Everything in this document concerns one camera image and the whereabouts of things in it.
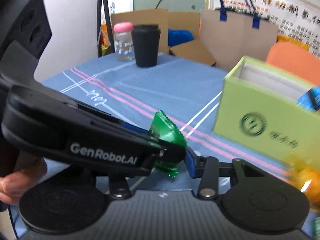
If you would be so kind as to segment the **person's left hand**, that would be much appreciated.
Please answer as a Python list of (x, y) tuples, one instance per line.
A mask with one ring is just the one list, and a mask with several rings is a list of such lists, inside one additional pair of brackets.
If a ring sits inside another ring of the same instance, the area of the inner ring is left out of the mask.
[(47, 164), (43, 158), (21, 170), (1, 177), (1, 202), (16, 205), (20, 198), (47, 173)]

